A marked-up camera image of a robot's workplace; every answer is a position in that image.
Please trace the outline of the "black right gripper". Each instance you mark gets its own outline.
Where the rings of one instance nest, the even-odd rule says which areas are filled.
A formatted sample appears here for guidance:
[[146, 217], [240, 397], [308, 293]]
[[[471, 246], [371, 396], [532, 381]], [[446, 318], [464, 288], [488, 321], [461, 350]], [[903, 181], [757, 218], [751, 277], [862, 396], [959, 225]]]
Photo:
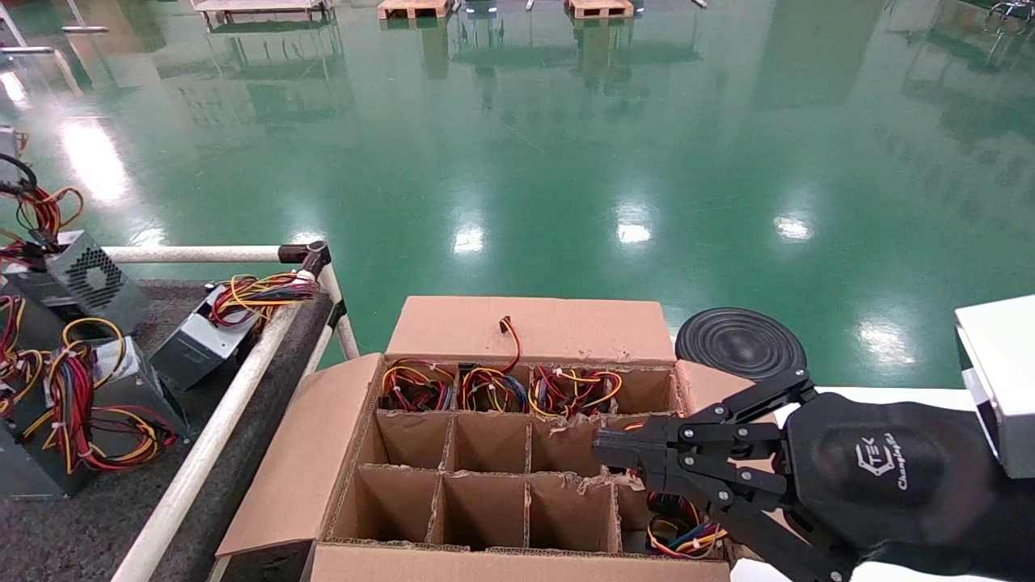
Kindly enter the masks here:
[[[762, 420], [790, 404], [804, 405], [783, 428]], [[747, 470], [743, 481], [736, 467], [668, 467], [684, 454], [721, 461], [783, 454], [783, 519], [803, 539], [769, 515], [779, 508], [783, 478]], [[705, 506], [791, 581], [850, 581], [851, 561], [938, 576], [999, 572], [999, 463], [971, 412], [817, 396], [807, 369], [787, 369], [687, 417], [600, 428], [593, 457], [609, 468], [644, 471], [651, 492]]]

